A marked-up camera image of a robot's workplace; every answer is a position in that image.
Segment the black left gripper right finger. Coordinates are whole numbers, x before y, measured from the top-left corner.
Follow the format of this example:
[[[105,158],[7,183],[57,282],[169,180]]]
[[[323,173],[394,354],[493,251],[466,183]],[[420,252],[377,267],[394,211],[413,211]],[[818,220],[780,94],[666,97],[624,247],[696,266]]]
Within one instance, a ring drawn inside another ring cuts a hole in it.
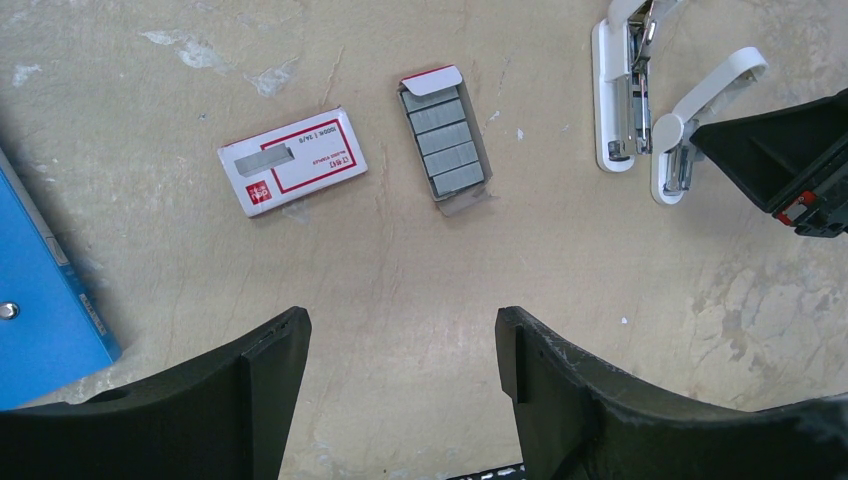
[[[496,350],[531,479],[843,479],[847,398],[744,412],[665,390],[498,311]]]

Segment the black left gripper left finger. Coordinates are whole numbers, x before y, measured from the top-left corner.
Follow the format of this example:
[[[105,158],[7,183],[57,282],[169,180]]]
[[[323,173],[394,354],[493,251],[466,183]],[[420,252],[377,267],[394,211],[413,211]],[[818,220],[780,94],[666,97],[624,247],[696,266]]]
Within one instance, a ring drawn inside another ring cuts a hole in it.
[[[79,403],[1,415],[5,479],[275,479],[312,326],[293,307],[214,350]]]

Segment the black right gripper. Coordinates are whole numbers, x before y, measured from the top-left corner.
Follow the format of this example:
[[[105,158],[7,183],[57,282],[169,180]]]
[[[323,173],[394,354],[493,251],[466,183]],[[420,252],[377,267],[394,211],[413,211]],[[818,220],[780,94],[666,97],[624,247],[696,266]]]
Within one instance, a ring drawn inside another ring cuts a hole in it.
[[[691,141],[760,210],[799,236],[847,231],[847,91],[698,128]]]

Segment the red white staple box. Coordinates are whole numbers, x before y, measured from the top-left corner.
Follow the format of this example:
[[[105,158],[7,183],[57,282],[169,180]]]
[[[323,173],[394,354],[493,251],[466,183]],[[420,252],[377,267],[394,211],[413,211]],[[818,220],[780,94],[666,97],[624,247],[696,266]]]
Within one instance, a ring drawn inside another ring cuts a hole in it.
[[[217,154],[249,217],[368,171],[342,108],[230,143]]]

